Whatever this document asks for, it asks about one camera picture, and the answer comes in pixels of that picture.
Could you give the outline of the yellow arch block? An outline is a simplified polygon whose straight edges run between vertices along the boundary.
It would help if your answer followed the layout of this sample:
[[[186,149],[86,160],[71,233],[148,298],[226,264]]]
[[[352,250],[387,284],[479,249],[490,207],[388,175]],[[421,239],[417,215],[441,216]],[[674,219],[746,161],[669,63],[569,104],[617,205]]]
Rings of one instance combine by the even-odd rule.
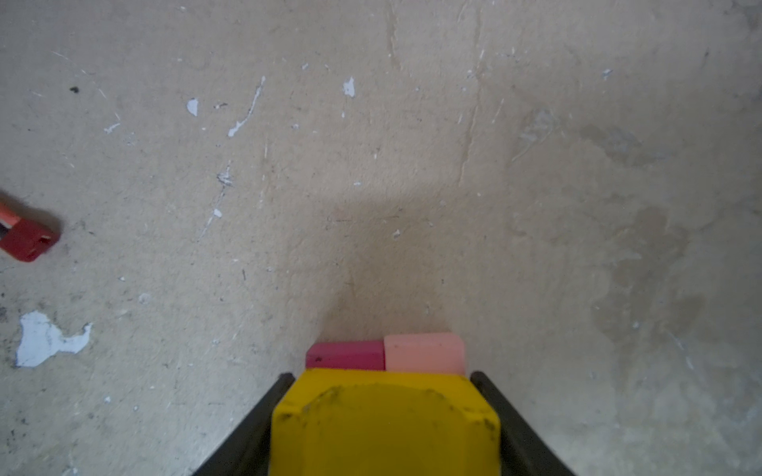
[[[272,416],[272,475],[498,475],[500,420],[464,376],[311,369]]]

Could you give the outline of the magenta block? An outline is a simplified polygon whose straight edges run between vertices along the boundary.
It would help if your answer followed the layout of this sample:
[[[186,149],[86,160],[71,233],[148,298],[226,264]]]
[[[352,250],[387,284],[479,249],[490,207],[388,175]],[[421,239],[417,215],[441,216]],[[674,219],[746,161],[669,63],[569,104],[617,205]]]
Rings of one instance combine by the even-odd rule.
[[[382,340],[317,342],[306,354],[307,369],[385,371]]]

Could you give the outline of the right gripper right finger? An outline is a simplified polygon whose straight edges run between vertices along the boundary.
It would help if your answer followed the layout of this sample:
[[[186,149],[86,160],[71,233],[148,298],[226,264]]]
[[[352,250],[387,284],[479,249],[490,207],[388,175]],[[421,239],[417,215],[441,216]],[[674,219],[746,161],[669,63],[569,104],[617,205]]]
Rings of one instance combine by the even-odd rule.
[[[500,420],[502,476],[575,476],[484,372],[472,372],[470,382]]]

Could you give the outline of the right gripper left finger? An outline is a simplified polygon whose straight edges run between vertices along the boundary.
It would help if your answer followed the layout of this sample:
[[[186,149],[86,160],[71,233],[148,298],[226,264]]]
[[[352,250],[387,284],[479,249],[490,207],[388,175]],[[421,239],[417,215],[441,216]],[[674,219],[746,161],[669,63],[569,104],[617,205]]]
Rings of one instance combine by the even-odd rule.
[[[194,476],[265,476],[269,471],[272,417],[296,382],[292,373],[276,382],[218,449],[192,474]]]

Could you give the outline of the pink block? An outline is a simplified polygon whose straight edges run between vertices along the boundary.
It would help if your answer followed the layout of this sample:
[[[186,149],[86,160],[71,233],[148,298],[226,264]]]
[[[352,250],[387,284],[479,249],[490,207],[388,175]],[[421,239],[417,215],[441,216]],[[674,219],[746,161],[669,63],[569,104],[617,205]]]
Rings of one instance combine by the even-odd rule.
[[[466,346],[457,334],[394,334],[385,336],[383,343],[388,372],[466,374]]]

